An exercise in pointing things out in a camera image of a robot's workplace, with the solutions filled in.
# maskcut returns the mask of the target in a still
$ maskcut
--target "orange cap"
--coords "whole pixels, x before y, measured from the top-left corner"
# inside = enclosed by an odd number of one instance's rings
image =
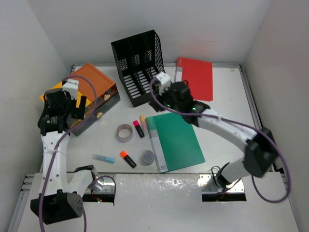
[[[127,152],[125,152],[125,151],[120,152],[120,156],[121,156],[122,158],[124,158],[125,156],[127,156]]]

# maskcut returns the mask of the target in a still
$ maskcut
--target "wall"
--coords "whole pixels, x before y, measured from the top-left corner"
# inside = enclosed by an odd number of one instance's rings
[[[245,65],[263,124],[289,164],[301,231],[309,230],[308,9],[307,0],[274,0]]]
[[[65,64],[114,62],[111,42],[155,29],[165,62],[243,62],[270,0],[27,0]]]
[[[0,231],[6,231],[26,173],[39,170],[38,96],[67,70],[26,0],[0,1]]]

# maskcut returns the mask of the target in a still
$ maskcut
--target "tape roll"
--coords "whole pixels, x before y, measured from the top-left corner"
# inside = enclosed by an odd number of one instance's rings
[[[130,135],[128,137],[121,137],[120,136],[120,131],[122,130],[128,130],[130,132]],[[120,125],[118,128],[117,128],[117,138],[121,141],[121,142],[129,142],[132,138],[133,138],[133,129],[130,125],[128,124],[123,124],[123,125]]]

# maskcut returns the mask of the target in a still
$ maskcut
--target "red notebook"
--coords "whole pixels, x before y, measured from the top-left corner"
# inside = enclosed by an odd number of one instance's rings
[[[177,60],[176,81],[187,80],[195,100],[213,100],[212,63],[179,57]]]

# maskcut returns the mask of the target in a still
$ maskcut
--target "green folder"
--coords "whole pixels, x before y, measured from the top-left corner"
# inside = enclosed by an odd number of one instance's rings
[[[192,125],[180,115],[147,117],[146,123],[159,173],[205,162]]]

